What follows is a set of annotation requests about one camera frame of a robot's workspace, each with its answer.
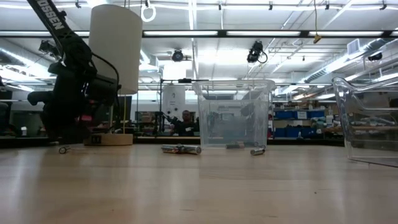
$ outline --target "wooden table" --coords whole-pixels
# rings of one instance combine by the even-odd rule
[[[342,147],[0,154],[1,223],[396,223],[397,189],[398,169],[350,162]]]

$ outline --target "black robotic arm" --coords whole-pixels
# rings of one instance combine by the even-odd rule
[[[51,138],[89,134],[82,125],[82,118],[87,117],[86,114],[93,115],[101,105],[110,106],[114,103],[120,88],[118,71],[97,56],[114,68],[117,79],[97,74],[92,61],[95,54],[69,28],[65,22],[65,12],[59,12],[51,0],[27,2],[51,33],[62,56],[61,60],[49,67],[49,72],[57,75],[53,91],[34,91],[28,95],[28,101],[32,105],[44,102],[40,117]]]

